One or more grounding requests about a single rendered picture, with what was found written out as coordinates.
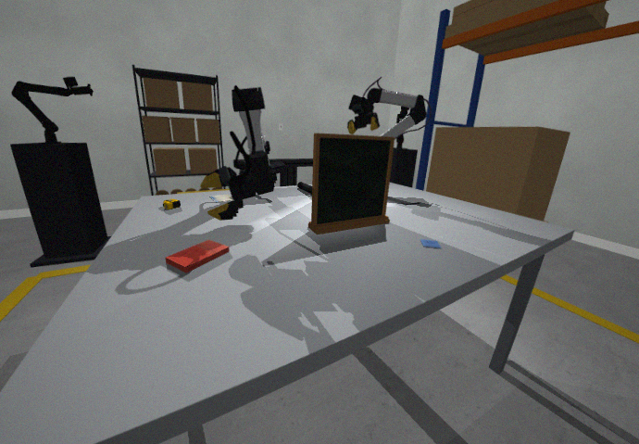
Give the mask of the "red flat block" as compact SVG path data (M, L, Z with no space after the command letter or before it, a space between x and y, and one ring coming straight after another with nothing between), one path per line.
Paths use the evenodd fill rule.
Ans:
M229 247L207 240L185 250L167 256L166 263L188 273L226 253Z

